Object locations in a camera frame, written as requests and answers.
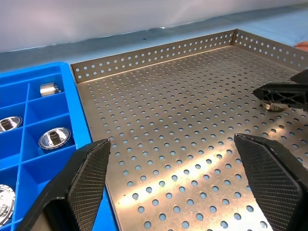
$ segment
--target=perforated metal tray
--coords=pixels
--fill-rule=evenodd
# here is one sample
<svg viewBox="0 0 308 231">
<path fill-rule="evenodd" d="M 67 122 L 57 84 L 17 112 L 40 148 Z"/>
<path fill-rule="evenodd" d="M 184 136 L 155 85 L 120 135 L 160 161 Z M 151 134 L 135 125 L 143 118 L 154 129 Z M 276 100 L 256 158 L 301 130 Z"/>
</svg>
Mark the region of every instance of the perforated metal tray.
<svg viewBox="0 0 308 231">
<path fill-rule="evenodd" d="M 271 230 L 233 136 L 278 140 L 308 167 L 307 113 L 268 112 L 252 95 L 307 60 L 234 30 L 72 64 L 93 141 L 113 138 L 106 183 L 119 228 Z"/>
</svg>

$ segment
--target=small metal part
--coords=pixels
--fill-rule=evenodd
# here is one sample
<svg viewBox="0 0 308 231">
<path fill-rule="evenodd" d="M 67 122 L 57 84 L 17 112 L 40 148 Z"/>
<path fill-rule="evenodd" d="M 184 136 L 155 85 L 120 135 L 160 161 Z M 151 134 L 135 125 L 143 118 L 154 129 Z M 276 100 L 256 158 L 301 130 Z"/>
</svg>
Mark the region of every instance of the small metal part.
<svg viewBox="0 0 308 231">
<path fill-rule="evenodd" d="M 11 218 L 14 211 L 15 193 L 7 185 L 0 184 L 0 227 Z"/>
<path fill-rule="evenodd" d="M 262 107 L 269 112 L 282 112 L 287 105 L 281 103 L 262 102 Z"/>
<path fill-rule="evenodd" d="M 0 120 L 0 133 L 18 128 L 23 119 L 19 116 L 11 116 Z"/>
<path fill-rule="evenodd" d="M 58 88 L 58 86 L 55 83 L 42 84 L 39 87 L 39 91 L 42 97 L 61 92 L 61 90 Z"/>
<path fill-rule="evenodd" d="M 55 149 L 64 145 L 71 137 L 67 128 L 53 128 L 46 131 L 39 139 L 39 146 L 43 149 Z"/>
</svg>

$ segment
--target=hole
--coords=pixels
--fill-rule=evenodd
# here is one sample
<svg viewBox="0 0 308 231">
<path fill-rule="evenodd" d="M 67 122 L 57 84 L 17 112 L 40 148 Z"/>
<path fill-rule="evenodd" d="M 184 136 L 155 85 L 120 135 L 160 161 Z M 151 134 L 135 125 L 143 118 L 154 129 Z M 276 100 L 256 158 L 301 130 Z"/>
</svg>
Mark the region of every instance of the hole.
<svg viewBox="0 0 308 231">
<path fill-rule="evenodd" d="M 167 198 L 167 199 L 171 199 L 171 198 L 172 198 L 172 194 L 168 192 L 168 193 L 166 194 L 166 198 Z"/>
<path fill-rule="evenodd" d="M 151 223 L 150 223 L 149 221 L 146 221 L 146 222 L 144 223 L 144 227 L 145 227 L 147 230 L 150 229 Z"/>
<path fill-rule="evenodd" d="M 247 205 L 247 206 L 246 206 L 246 209 L 247 209 L 247 211 L 250 212 L 250 213 L 252 213 L 252 212 L 254 211 L 254 208 L 252 208 L 252 206 L 250 206 L 250 205 Z"/>
<path fill-rule="evenodd" d="M 234 213 L 234 218 L 237 219 L 237 220 L 242 219 L 241 215 L 238 214 L 238 213 Z"/>
<path fill-rule="evenodd" d="M 195 181 L 195 180 L 193 180 L 193 181 L 192 181 L 192 186 L 197 186 L 197 185 L 198 185 L 198 182 Z"/>
<path fill-rule="evenodd" d="M 231 184 L 231 182 L 229 180 L 225 180 L 224 183 L 225 183 L 225 185 L 230 185 Z"/>
<path fill-rule="evenodd" d="M 151 187 L 147 187 L 146 191 L 147 191 L 147 193 L 151 193 L 152 192 L 152 188 Z"/>
<path fill-rule="evenodd" d="M 220 226 L 221 226 L 222 228 L 226 229 L 226 228 L 228 228 L 228 223 L 225 222 L 225 221 L 222 221 L 222 222 L 220 223 Z"/>
<path fill-rule="evenodd" d="M 179 213 L 181 211 L 181 209 L 180 209 L 180 207 L 178 207 L 178 206 L 175 206 L 174 208 L 173 208 L 173 212 L 175 212 L 175 213 Z"/>
<path fill-rule="evenodd" d="M 261 222 L 260 222 L 260 226 L 261 226 L 262 228 L 265 228 L 265 229 L 268 228 L 267 223 L 265 223 L 264 221 L 261 221 Z"/>
<path fill-rule="evenodd" d="M 198 220 L 203 221 L 203 215 L 201 213 L 198 213 L 196 217 Z"/>
<path fill-rule="evenodd" d="M 224 205 L 229 205 L 229 204 L 230 204 L 230 202 L 229 202 L 228 199 L 223 199 L 223 200 L 222 200 L 222 203 L 223 203 Z"/>
<path fill-rule="evenodd" d="M 213 186 L 213 187 L 212 187 L 212 190 L 213 190 L 214 192 L 218 192 L 218 191 L 219 191 L 219 187 Z"/>
<path fill-rule="evenodd" d="M 211 207 L 210 207 L 210 211 L 211 211 L 212 213 L 216 213 L 217 209 L 216 209 L 215 206 L 211 206 Z"/>
<path fill-rule="evenodd" d="M 183 227 L 183 229 L 188 229 L 189 228 L 189 223 L 187 221 L 184 221 L 182 223 L 182 227 Z"/>
<path fill-rule="evenodd" d="M 133 199 L 138 200 L 139 195 L 137 193 L 134 193 L 132 197 Z"/>
<path fill-rule="evenodd" d="M 236 192 L 234 195 L 235 195 L 236 198 L 241 198 L 242 197 L 242 195 L 239 192 Z"/>
<path fill-rule="evenodd" d="M 201 197 L 202 199 L 206 199 L 206 194 L 205 194 L 204 192 L 202 192 L 202 193 L 200 193 L 200 197 Z"/>
<path fill-rule="evenodd" d="M 140 206 L 140 207 L 138 208 L 138 212 L 139 212 L 139 213 L 143 213 L 143 212 L 144 212 L 144 207 Z"/>
<path fill-rule="evenodd" d="M 187 204 L 188 204 L 188 205 L 193 205 L 193 204 L 194 204 L 194 202 L 193 202 L 193 200 L 192 200 L 192 199 L 189 199 L 189 200 L 187 200 Z"/>
<path fill-rule="evenodd" d="M 185 187 L 183 187 L 183 186 L 179 187 L 179 191 L 180 191 L 181 193 L 185 192 Z"/>
<path fill-rule="evenodd" d="M 152 204 L 153 204 L 154 206 L 158 206 L 159 202 L 158 202 L 158 200 L 155 199 L 155 200 L 152 201 Z"/>
</svg>

